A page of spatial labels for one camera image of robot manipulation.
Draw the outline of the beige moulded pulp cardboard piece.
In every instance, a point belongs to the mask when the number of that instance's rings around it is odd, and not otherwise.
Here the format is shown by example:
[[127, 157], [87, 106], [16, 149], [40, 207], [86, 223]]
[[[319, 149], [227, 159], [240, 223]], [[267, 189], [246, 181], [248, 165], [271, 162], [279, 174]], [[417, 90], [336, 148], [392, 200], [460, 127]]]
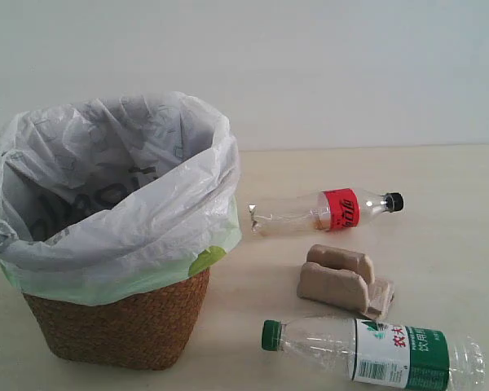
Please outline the beige moulded pulp cardboard piece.
[[297, 296], [381, 321], [394, 299], [394, 283], [376, 276], [365, 253], [315, 244], [302, 265]]

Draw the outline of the clear bottle green label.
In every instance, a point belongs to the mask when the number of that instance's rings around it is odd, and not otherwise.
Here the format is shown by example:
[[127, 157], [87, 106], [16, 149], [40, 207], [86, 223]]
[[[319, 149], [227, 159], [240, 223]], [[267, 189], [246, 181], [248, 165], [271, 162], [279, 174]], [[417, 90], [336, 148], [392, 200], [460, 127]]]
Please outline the clear bottle green label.
[[485, 362], [469, 336], [371, 319], [268, 319], [262, 349], [302, 358], [353, 382], [402, 390], [481, 390]]

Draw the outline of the white green plastic bin liner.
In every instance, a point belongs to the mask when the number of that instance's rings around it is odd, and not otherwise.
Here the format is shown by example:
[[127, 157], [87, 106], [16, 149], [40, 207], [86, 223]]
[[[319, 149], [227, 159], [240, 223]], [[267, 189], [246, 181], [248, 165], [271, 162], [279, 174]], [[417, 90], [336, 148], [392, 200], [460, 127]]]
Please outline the white green plastic bin liner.
[[22, 112], [0, 129], [0, 267], [80, 305], [182, 282], [240, 242], [239, 179], [229, 120], [188, 94]]

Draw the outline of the woven wicker waste basket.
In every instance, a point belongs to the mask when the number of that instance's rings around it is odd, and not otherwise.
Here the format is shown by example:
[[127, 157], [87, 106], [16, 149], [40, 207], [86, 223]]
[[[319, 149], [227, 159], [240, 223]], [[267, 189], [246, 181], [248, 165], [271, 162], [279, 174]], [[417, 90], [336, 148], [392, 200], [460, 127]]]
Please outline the woven wicker waste basket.
[[24, 295], [49, 350], [74, 362], [161, 371], [185, 349], [209, 271], [108, 305], [78, 305]]

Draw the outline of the clear bottle red label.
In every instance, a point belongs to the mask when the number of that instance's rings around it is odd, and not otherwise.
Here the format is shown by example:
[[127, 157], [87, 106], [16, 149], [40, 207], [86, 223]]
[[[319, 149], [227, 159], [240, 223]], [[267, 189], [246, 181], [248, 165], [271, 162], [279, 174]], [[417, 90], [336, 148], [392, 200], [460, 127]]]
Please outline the clear bottle red label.
[[248, 205], [252, 232], [261, 236], [343, 231], [403, 209], [404, 198], [399, 192], [379, 195], [349, 187]]

